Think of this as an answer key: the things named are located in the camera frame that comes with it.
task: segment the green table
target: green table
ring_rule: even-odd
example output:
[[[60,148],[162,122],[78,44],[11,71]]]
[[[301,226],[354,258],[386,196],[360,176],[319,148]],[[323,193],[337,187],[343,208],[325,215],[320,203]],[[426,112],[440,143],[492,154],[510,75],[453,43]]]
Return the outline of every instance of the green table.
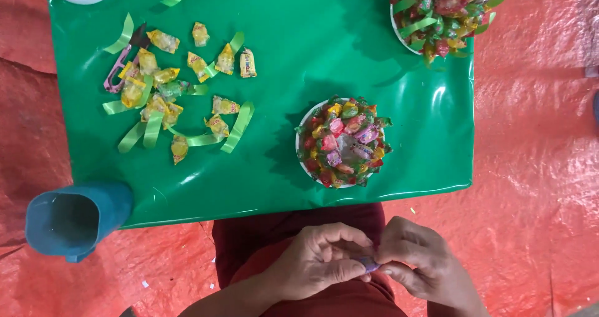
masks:
[[[159,1],[79,6],[49,0],[73,180],[131,185],[135,207],[123,228],[386,201],[472,183],[472,56],[438,59],[426,69],[393,33],[388,0],[183,0],[161,14],[150,12]],[[129,153],[117,151],[139,110],[104,113],[101,104],[118,98],[102,88],[117,55],[102,49],[118,38],[127,12],[135,27],[147,22],[148,30],[181,39],[175,54],[150,49],[159,66],[182,68],[179,78],[195,83],[187,51],[212,61],[236,31],[245,32],[258,77],[236,72],[209,79],[207,96],[178,100],[184,112],[175,127],[203,134],[212,95],[250,100],[256,111],[235,151],[220,151],[222,143],[191,147],[174,166],[168,131],[153,150],[140,141]],[[195,21],[212,37],[205,48],[193,46]],[[386,130],[395,151],[367,188],[325,189],[298,163],[293,128],[333,94],[364,96],[395,123]],[[236,117],[224,119],[232,127]]]

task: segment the maroon pants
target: maroon pants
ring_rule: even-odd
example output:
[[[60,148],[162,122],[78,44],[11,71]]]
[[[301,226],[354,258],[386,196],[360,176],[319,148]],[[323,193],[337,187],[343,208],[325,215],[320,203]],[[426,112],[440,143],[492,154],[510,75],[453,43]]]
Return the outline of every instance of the maroon pants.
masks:
[[[294,237],[306,226],[335,222],[362,230],[376,246],[385,228],[385,214],[377,202],[215,220],[212,237],[219,285],[227,287],[237,269],[260,248]]]

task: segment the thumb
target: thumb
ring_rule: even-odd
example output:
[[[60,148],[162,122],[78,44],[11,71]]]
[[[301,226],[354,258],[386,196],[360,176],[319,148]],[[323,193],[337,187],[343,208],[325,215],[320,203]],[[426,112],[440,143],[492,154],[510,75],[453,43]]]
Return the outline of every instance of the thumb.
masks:
[[[407,265],[391,261],[378,269],[389,275],[395,282],[405,286],[408,292],[415,297],[422,298],[426,283]]]
[[[322,263],[327,285],[346,282],[366,274],[366,268],[356,260],[342,259]]]

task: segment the scissors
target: scissors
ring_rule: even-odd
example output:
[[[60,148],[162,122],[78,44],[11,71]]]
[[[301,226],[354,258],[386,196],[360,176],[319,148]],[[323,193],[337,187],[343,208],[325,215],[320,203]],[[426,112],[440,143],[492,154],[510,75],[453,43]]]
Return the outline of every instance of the scissors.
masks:
[[[131,35],[131,40],[129,40],[129,44],[123,49],[122,52],[120,52],[119,58],[116,60],[116,63],[114,64],[112,70],[110,70],[109,76],[104,81],[104,88],[106,89],[106,91],[110,93],[118,93],[123,88],[124,80],[121,80],[118,84],[114,84],[113,78],[119,74],[119,70],[121,70],[121,68],[124,68],[124,60],[127,58],[127,55],[129,55],[129,52],[131,52],[131,48],[134,45],[144,49],[147,49],[147,47],[150,45],[150,39],[147,37],[145,31],[146,22],[144,22],[144,24],[142,24],[138,29],[136,29],[133,32],[133,35]],[[137,57],[137,55],[135,56],[133,63],[139,63],[139,58]]]

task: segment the hand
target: hand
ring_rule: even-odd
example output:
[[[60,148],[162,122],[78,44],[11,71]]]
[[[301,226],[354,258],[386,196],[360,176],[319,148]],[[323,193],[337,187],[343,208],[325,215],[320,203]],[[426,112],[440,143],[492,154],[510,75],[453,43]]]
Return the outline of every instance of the hand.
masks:
[[[374,259],[383,264],[380,271],[412,296],[452,307],[461,315],[488,315],[468,272],[447,242],[430,228],[395,216],[383,231]]]
[[[302,300],[358,276],[370,280],[364,266],[350,260],[349,251],[338,247],[347,244],[344,241],[367,249],[372,246],[362,231],[343,223],[305,227],[260,276],[281,300]]]

